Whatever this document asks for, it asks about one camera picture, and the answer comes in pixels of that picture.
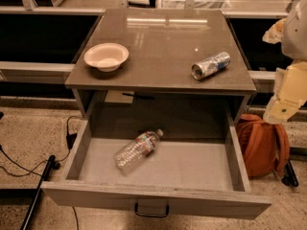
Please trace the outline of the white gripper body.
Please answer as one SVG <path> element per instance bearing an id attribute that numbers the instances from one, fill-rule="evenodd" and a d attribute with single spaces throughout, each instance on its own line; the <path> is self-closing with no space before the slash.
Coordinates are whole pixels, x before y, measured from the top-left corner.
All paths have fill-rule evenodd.
<path id="1" fill-rule="evenodd" d="M 269 124 L 287 122 L 307 102 L 307 62 L 295 60 L 285 70 L 277 68 L 273 96 L 263 119 Z"/>

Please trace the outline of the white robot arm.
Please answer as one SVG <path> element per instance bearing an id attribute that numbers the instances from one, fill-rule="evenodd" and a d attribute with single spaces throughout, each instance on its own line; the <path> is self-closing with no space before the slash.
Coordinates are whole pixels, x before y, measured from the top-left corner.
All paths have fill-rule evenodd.
<path id="1" fill-rule="evenodd" d="M 288 16 L 273 24 L 262 40 L 280 42 L 282 54 L 293 60 L 285 70 L 276 69 L 273 96 L 263 115 L 267 123 L 285 123 L 307 102 L 307 0 L 292 6 Z"/>

